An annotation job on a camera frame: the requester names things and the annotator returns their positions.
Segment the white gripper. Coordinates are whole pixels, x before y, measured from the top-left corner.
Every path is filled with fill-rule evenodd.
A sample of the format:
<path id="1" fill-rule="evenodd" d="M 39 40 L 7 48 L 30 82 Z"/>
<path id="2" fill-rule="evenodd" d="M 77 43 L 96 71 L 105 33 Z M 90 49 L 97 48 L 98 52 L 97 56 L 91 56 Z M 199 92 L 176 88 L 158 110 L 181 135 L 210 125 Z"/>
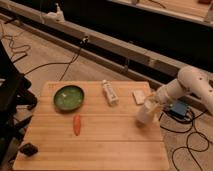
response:
<path id="1" fill-rule="evenodd" d="M 148 117 L 150 121 L 153 121 L 154 116 L 162 112 L 162 106 L 165 107 L 167 105 L 167 97 L 166 97 L 166 89 L 164 87 L 158 88 L 155 92 L 153 92 L 149 97 L 148 101 L 154 105 L 148 111 Z"/>

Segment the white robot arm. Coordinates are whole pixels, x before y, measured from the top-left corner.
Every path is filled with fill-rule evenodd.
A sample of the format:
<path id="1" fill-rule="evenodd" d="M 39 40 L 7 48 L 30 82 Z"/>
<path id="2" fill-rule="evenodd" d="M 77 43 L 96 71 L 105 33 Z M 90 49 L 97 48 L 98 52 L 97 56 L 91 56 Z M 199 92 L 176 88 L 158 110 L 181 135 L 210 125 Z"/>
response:
<path id="1" fill-rule="evenodd" d="M 161 86 L 147 98 L 150 106 L 144 113 L 144 122 L 150 123 L 165 106 L 190 93 L 198 96 L 207 110 L 213 114 L 213 87 L 209 83 L 208 75 L 195 67 L 186 66 L 179 70 L 176 79 Z"/>

